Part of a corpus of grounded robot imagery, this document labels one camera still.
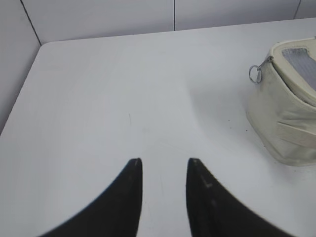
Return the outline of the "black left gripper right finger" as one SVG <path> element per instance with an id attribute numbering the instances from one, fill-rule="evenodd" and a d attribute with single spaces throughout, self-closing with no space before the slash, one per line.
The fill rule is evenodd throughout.
<path id="1" fill-rule="evenodd" d="M 262 218 L 231 195 L 198 158 L 190 158 L 187 212 L 194 237 L 270 237 Z"/>

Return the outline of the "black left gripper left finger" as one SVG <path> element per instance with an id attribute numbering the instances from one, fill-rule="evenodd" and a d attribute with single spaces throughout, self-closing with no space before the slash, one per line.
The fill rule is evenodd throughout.
<path id="1" fill-rule="evenodd" d="M 135 237 L 142 209 L 143 167 L 128 161 L 101 195 L 44 237 Z"/>

